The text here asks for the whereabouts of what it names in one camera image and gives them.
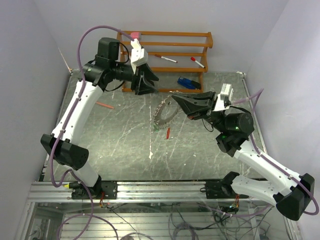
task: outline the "gray marble tabletop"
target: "gray marble tabletop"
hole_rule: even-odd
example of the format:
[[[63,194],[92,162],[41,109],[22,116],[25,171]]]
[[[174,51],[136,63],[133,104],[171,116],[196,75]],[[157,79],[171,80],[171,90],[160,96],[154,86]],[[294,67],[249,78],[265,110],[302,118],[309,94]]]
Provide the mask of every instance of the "gray marble tabletop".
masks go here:
[[[162,73],[157,87],[178,87],[179,76],[197,80],[193,73]],[[63,113],[75,91],[78,74],[70,77],[69,87],[61,108]],[[220,92],[223,83],[234,87],[233,99],[247,96],[238,73],[205,73],[204,91]],[[118,85],[114,81],[108,89]],[[208,132],[201,120],[189,120],[180,113],[167,130],[155,131],[153,114],[169,93],[134,95],[131,92],[104,92],[98,100],[111,105],[110,109],[95,105],[84,127],[80,146],[89,150],[88,161],[103,180],[198,180],[223,178],[230,171],[249,178],[261,178],[256,171],[241,161],[221,152],[216,143],[218,131]],[[249,103],[239,107],[250,109]],[[261,138],[254,132],[261,148]],[[54,162],[54,175],[58,180],[66,169]],[[46,170],[44,181],[50,180]]]

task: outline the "marker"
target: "marker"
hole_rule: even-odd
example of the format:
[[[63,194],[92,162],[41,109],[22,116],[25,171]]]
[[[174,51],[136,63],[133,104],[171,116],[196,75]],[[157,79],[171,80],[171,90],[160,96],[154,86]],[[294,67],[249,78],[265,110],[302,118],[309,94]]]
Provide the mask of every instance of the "marker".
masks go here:
[[[161,55],[159,55],[159,54],[155,54],[154,56],[156,56],[157,58],[161,58],[161,59],[164,59],[164,60],[168,60],[168,61],[174,62],[174,63],[176,63],[176,64],[178,63],[178,61],[176,61],[176,60],[167,58],[167,57],[165,57],[165,56],[161,56]]]
[[[193,56],[191,57],[191,60],[196,62],[200,67],[205,68],[200,62],[198,62]]]

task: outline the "wooden rack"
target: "wooden rack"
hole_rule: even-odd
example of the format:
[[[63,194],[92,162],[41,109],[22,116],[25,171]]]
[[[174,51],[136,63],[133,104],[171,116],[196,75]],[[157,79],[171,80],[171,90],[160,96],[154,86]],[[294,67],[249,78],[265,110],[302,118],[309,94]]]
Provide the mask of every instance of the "wooden rack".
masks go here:
[[[124,31],[127,34],[131,34],[133,32],[140,32],[141,35],[149,35],[149,36],[175,36],[175,37],[204,37],[206,38],[205,43],[198,42],[163,42],[163,41],[140,41],[142,46],[176,46],[176,47],[199,47],[203,48],[202,53],[195,52],[165,52],[165,51],[149,51],[148,54],[154,56],[156,54],[161,56],[179,56],[179,57],[201,57],[200,63],[205,66],[202,67],[151,67],[154,72],[162,72],[162,73],[198,73],[198,82],[201,84],[201,89],[187,89],[187,88],[159,88],[159,92],[167,93],[170,91],[180,91],[183,93],[202,93],[203,86],[203,74],[208,71],[208,63],[207,63],[207,50],[208,48],[212,48],[213,39],[211,32],[170,32],[170,31]],[[129,46],[130,41],[123,41],[122,34],[117,34],[117,39],[122,42],[124,45]],[[124,47],[120,45],[120,60],[123,62],[125,60],[125,55],[127,52],[124,50]],[[122,86],[123,92],[131,92],[131,89],[126,87],[124,84]]]

